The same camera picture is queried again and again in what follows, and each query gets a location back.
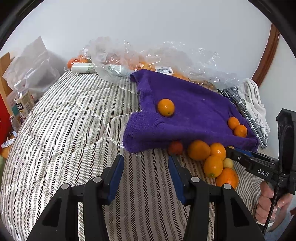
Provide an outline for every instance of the human hand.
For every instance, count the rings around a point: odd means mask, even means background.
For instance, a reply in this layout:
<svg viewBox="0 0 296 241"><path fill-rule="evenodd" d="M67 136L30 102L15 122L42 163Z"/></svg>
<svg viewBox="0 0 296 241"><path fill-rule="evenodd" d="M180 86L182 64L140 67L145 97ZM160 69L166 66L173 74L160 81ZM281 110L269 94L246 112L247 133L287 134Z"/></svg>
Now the human hand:
<svg viewBox="0 0 296 241"><path fill-rule="evenodd" d="M260 223L265 223L267 220L267 216L271 207L270 198L274 197L273 190L267 185L266 181L261 182L260 184L261 196L258 199L258 206L256 210L255 217ZM277 209L280 207L281 211L276 219L276 222L272 226L272 228L276 228L285 218L287 208L291 203L293 195L290 193L286 193L283 195L277 202L277 205L274 207L273 214L271 215L271 221L275 220Z"/></svg>

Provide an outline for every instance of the bottle label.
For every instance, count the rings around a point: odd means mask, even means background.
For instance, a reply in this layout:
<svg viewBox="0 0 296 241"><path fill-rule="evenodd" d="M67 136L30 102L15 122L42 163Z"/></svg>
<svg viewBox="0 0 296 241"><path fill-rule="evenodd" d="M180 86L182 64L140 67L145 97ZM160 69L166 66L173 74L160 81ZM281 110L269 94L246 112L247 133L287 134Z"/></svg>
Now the bottle label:
<svg viewBox="0 0 296 241"><path fill-rule="evenodd" d="M17 108L22 118L26 118L32 110L32 108L34 107L34 101L29 91L26 94L24 94L21 98L16 99L15 103L17 104Z"/></svg>

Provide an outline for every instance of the black cable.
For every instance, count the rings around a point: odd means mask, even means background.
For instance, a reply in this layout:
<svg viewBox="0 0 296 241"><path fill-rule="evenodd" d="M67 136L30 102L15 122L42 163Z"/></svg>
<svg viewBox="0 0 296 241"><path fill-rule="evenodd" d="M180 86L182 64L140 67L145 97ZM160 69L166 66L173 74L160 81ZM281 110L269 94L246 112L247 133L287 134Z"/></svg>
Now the black cable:
<svg viewBox="0 0 296 241"><path fill-rule="evenodd" d="M282 135L281 135L281 139L280 139L280 145L279 145L279 178L278 178L278 181L277 181L277 184L276 184L276 189L275 189L274 197L273 197L273 200L272 200L272 204L271 204L271 207L270 207L268 216L267 216L267 220L265 222L264 229L262 231L262 234L263 235L265 234L265 232L267 230L267 227L268 227L269 221L271 219L271 215L272 215L274 206L276 205L276 198L277 198L277 194L278 194L278 191L279 191L279 183L280 183L280 180L281 180L281 173L282 173L282 168L283 168L283 145L284 145L284 138L285 138L285 133L286 133L286 131L287 131L288 128L292 128L292 126L291 125L286 125L285 126L285 128L283 129Z"/></svg>

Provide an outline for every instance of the red fabric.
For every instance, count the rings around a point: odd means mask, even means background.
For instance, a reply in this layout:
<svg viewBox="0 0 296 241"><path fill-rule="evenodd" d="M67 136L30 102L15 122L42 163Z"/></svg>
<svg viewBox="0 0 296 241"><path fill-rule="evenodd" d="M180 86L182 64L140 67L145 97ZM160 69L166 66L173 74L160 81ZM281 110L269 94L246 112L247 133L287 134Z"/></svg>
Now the red fabric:
<svg viewBox="0 0 296 241"><path fill-rule="evenodd" d="M11 130L11 123L9 121L9 113L6 109L4 101L0 96L0 144L6 141L6 137Z"/></svg>

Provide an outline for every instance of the bed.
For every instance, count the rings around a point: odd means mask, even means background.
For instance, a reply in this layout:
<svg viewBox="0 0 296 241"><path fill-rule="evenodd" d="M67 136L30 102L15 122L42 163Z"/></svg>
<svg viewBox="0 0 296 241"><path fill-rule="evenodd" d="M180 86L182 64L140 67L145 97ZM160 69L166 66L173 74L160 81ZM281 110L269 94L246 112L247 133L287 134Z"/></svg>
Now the bed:
<svg viewBox="0 0 296 241"><path fill-rule="evenodd" d="M182 240L189 207L177 199L162 149L129 153L122 145L130 114L141 111L135 83L115 85L95 74L65 72L39 100L21 127L6 162L1 187L1 218L15 240L26 240L41 212L63 183L85 184L125 159L115 200L104 207L110 240ZM205 177L200 162L184 153L182 166ZM235 163L237 193L254 214L260 178ZM78 208L84 240L83 207ZM210 204L208 240L213 240Z"/></svg>

